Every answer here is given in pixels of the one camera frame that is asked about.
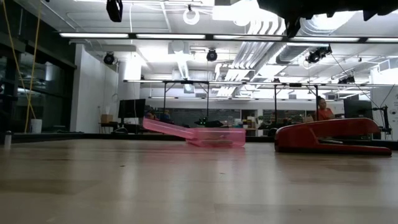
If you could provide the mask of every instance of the desk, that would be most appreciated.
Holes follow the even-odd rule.
[[[99,123],[101,125],[99,133],[103,134],[103,130],[105,130],[106,133],[106,128],[112,128],[112,131],[116,130],[118,128],[118,123]]]

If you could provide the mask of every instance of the cardboard box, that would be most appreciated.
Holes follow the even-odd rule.
[[[113,115],[111,114],[102,114],[101,115],[101,123],[109,123],[113,121]]]

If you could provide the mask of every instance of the ceiling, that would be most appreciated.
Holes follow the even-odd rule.
[[[38,3],[30,0],[17,0],[28,11],[37,14]],[[160,4],[138,5],[124,4],[123,21],[111,22],[102,2],[81,2],[74,0],[42,1],[42,19],[60,32],[161,32],[161,33],[201,33],[201,34],[246,34],[247,26],[237,26],[233,21],[215,21],[212,19],[211,10],[214,1],[205,1],[200,9],[200,20],[195,25],[188,25],[183,20],[186,6],[172,6],[166,4],[165,11]],[[343,36],[398,36],[398,14],[391,13],[387,16],[374,16],[369,21],[363,21],[360,12],[343,24],[332,35]],[[157,73],[171,73],[178,69],[176,61],[170,61],[166,56],[168,40],[92,40],[91,45],[135,45],[141,52],[146,66],[143,66],[144,75]],[[190,70],[215,71],[217,63],[232,62],[238,54],[242,42],[222,41],[187,41],[190,53],[195,56],[187,62]],[[207,62],[208,49],[215,48],[218,60]],[[291,63],[283,70],[284,82],[326,82],[330,77],[341,74],[342,68],[362,66],[374,62],[378,58],[398,56],[396,44],[331,44],[333,55],[327,56],[320,63],[308,68],[302,59]],[[368,80],[369,70],[361,70],[355,74],[358,82]]]

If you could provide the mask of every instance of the pink transparent tray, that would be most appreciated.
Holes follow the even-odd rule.
[[[185,138],[200,147],[241,147],[246,143],[243,128],[184,128],[144,118],[144,128]]]

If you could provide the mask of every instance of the person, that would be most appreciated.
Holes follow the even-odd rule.
[[[318,106],[319,106],[318,110],[319,121],[326,121],[335,118],[335,115],[333,114],[331,109],[326,107],[326,100],[320,96],[318,97]]]

